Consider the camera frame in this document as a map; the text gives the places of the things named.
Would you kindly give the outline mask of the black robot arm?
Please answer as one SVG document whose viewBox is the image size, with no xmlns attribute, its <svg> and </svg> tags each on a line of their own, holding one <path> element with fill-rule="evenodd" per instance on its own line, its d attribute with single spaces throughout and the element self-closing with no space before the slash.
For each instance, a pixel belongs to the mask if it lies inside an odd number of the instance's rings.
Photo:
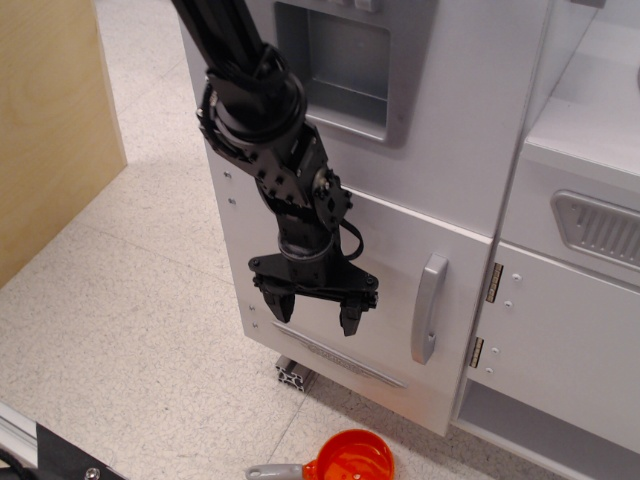
<svg viewBox="0 0 640 480">
<path fill-rule="evenodd" d="M 243 1 L 177 1 L 174 7 L 204 59 L 200 130 L 222 158 L 254 178 L 278 224 L 276 254 L 249 263 L 277 320 L 297 296 L 337 302 L 343 332 L 357 332 L 377 305 L 376 277 L 353 265 L 364 248 L 341 248 L 340 231 L 362 236 L 345 216 L 352 195 L 329 168 L 317 128 L 307 121 L 303 86 L 286 59 L 262 41 Z"/>
</svg>

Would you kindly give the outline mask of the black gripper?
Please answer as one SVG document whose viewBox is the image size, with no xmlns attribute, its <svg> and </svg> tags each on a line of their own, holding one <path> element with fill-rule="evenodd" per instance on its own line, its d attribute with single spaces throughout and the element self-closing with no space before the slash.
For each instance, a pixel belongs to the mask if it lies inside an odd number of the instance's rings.
<svg viewBox="0 0 640 480">
<path fill-rule="evenodd" d="M 340 303 L 345 337 L 356 334 L 362 314 L 377 306 L 378 280 L 330 249 L 324 255 L 292 260 L 283 253 L 253 257 L 254 285 L 274 317 L 289 323 L 297 295 Z"/>
</svg>

